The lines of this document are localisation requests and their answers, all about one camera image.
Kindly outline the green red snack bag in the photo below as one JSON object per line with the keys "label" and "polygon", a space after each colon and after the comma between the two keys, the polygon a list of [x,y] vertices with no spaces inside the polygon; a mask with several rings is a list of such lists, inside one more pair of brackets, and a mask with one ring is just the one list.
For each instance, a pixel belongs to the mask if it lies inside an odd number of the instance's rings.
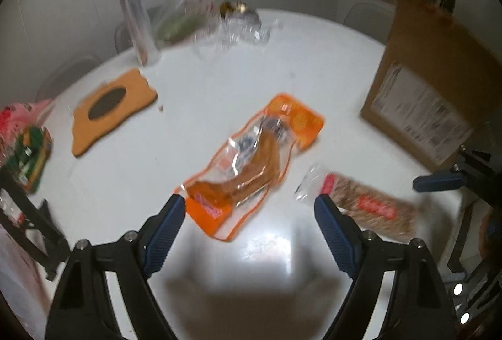
{"label": "green red snack bag", "polygon": [[1,169],[28,194],[34,194],[53,149],[44,122],[53,100],[13,103],[1,111]]}

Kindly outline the dark cracker snack pack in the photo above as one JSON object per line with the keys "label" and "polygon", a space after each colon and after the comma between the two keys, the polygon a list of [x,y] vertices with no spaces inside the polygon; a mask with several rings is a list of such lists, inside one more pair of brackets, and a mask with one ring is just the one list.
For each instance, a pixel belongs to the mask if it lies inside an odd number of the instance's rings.
{"label": "dark cracker snack pack", "polygon": [[417,211],[412,204],[362,184],[322,165],[309,168],[295,190],[300,202],[312,203],[326,194],[344,215],[362,229],[400,242],[410,241],[415,234]]}

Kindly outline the orange clear snack bag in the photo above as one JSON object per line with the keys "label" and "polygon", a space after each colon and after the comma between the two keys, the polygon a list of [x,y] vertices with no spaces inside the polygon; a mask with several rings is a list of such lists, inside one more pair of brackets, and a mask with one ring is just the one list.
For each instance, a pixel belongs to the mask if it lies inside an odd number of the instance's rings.
{"label": "orange clear snack bag", "polygon": [[300,100],[277,94],[175,192],[203,233],[229,242],[282,183],[292,157],[316,142],[324,124]]}

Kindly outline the gold round ornament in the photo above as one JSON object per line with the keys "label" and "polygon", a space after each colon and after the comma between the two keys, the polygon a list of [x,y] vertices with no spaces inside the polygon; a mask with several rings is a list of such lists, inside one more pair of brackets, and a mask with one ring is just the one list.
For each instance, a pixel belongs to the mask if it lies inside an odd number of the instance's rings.
{"label": "gold round ornament", "polygon": [[220,3],[220,17],[225,19],[232,15],[238,15],[248,12],[248,5],[238,0],[227,0]]}

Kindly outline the crumpled clear plastic wrap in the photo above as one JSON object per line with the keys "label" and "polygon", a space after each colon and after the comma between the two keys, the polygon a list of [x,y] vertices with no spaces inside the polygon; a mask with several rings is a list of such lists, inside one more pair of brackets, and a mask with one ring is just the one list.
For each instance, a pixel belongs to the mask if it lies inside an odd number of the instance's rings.
{"label": "crumpled clear plastic wrap", "polygon": [[282,30],[279,19],[264,23],[256,11],[211,17],[193,37],[193,50],[201,59],[220,56],[239,43],[264,46],[274,31]]}

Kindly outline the tall clear glass vase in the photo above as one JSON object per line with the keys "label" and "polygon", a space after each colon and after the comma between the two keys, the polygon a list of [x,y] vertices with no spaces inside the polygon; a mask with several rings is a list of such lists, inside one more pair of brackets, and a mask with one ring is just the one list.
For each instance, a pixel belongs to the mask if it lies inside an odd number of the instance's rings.
{"label": "tall clear glass vase", "polygon": [[160,53],[143,1],[119,0],[119,3],[140,66],[146,67],[155,64],[160,59]]}

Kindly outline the brown cardboard box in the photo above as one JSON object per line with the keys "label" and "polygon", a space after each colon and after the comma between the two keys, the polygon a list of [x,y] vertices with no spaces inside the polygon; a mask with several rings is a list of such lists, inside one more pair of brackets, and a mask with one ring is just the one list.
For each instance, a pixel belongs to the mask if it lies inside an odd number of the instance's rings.
{"label": "brown cardboard box", "polygon": [[501,105],[501,61],[429,0],[397,0],[362,118],[431,171]]}

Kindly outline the white plastic bag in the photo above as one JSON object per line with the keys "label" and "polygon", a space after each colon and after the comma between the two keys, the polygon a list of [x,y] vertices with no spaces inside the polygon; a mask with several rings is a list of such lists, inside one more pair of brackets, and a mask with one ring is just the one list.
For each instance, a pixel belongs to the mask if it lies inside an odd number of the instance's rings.
{"label": "white plastic bag", "polygon": [[1,228],[1,293],[33,339],[45,339],[49,297],[33,259]]}

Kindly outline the clear bag with greens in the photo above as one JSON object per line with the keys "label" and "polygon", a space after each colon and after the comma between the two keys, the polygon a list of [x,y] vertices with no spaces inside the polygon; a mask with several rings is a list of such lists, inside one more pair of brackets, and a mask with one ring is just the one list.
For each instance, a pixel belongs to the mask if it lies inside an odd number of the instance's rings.
{"label": "clear bag with greens", "polygon": [[215,14],[215,0],[167,0],[152,20],[159,48],[185,41],[203,29]]}

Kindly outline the grey chair back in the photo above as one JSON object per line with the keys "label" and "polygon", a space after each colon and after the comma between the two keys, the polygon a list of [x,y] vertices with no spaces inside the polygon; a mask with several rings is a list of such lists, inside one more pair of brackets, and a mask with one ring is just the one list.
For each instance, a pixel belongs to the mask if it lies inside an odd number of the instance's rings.
{"label": "grey chair back", "polygon": [[35,101],[53,99],[90,71],[99,67],[102,60],[91,53],[78,54],[61,64],[38,88]]}

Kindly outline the white chair back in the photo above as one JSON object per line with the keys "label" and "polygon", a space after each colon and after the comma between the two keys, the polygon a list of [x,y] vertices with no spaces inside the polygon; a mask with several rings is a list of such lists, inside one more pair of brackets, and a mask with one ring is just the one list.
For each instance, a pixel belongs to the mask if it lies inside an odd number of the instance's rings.
{"label": "white chair back", "polygon": [[347,13],[343,25],[386,44],[395,12],[371,3],[357,3]]}

